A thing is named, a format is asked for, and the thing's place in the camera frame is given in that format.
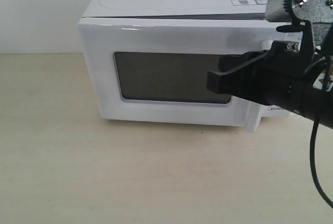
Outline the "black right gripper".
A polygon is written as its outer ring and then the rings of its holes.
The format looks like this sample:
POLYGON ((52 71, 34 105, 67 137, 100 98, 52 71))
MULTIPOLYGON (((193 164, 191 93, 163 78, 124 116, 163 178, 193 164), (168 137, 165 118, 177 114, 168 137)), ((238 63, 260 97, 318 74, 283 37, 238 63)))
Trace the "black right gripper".
POLYGON ((307 62, 300 51, 275 41, 270 50, 221 55, 219 71, 208 71, 207 90, 263 105, 276 105, 302 116, 316 116, 320 91, 313 88, 320 74, 320 55, 307 62), (235 67, 249 62, 240 69, 235 67))

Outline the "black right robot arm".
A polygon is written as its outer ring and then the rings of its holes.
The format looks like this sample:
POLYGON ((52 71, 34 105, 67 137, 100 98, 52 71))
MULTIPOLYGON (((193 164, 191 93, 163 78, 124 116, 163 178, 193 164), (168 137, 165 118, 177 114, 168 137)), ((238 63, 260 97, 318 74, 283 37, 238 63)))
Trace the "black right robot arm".
POLYGON ((222 55, 209 71, 207 89, 265 106, 275 105, 332 128, 332 91, 321 92, 327 60, 314 54, 308 63, 294 42, 274 41, 270 50, 222 55))

